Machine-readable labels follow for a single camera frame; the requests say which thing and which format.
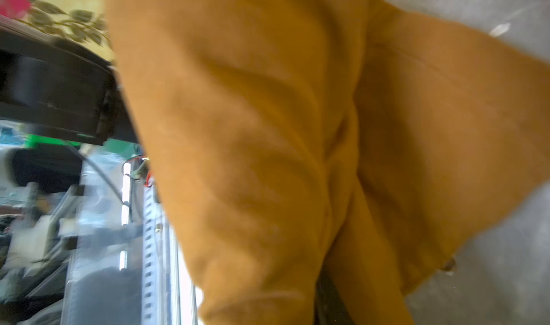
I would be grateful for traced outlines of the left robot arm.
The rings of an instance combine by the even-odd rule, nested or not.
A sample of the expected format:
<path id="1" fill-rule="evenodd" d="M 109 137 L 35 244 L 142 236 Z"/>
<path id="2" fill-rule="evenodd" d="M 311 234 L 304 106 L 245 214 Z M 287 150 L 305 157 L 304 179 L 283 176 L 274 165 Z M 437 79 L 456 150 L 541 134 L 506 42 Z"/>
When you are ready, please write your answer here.
<path id="1" fill-rule="evenodd" d="M 35 148 L 1 147 L 1 190 L 36 183 L 60 193 L 80 182 L 69 143 L 138 143 L 113 66 L 70 41 L 1 19 L 1 119 L 56 139 Z"/>

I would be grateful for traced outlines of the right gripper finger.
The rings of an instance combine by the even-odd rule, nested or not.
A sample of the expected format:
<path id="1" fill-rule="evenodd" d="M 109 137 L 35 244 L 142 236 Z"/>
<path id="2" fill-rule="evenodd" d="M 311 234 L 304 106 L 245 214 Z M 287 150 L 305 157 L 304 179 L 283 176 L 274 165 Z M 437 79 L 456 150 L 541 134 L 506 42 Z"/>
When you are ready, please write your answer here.
<path id="1" fill-rule="evenodd" d="M 355 325 L 325 269 L 316 282 L 315 325 Z"/>

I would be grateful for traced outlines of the brown long pants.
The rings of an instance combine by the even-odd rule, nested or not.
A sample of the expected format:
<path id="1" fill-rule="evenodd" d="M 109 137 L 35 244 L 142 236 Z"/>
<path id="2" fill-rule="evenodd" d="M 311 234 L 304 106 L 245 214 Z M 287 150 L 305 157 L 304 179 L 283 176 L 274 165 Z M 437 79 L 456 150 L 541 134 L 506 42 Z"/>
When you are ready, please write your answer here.
<path id="1" fill-rule="evenodd" d="M 384 0 L 105 0 L 205 324 L 356 324 L 549 178 L 549 66 Z"/>

